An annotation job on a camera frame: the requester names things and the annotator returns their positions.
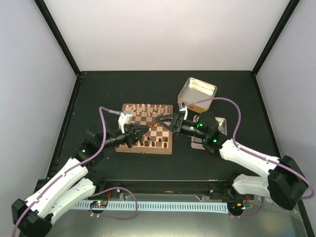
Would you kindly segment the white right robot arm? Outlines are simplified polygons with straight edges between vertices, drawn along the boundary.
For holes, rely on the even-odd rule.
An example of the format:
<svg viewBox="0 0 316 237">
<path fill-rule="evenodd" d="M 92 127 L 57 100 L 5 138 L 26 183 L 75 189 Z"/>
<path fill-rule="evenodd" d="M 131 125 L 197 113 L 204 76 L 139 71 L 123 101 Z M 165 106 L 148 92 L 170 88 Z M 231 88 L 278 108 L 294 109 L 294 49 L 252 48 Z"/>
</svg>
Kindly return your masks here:
<svg viewBox="0 0 316 237">
<path fill-rule="evenodd" d="M 176 113 L 159 116 L 156 120 L 174 134 L 201 139 L 203 147 L 212 155 L 256 173 L 256 176 L 240 174 L 226 184 L 224 192 L 230 199 L 244 194 L 257 195 L 292 210 L 308 188 L 302 170 L 292 157 L 278 158 L 242 146 L 218 129 L 219 123 L 212 112 L 201 113 L 197 121 Z"/>
</svg>

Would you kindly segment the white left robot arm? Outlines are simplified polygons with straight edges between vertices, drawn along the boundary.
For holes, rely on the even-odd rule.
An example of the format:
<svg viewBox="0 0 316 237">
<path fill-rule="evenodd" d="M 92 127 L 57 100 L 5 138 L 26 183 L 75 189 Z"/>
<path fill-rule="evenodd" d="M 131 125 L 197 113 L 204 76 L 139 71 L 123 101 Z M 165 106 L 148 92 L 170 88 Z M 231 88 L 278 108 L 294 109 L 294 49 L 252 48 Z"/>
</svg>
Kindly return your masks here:
<svg viewBox="0 0 316 237">
<path fill-rule="evenodd" d="M 91 127 L 59 172 L 26 200 L 17 199 L 12 204 L 14 231 L 20 230 L 26 237 L 44 237 L 75 204 L 88 197 L 101 197 L 106 191 L 105 178 L 95 167 L 104 158 L 102 152 L 123 144 L 131 148 L 148 130 L 146 125 L 133 123 L 110 132 Z"/>
</svg>

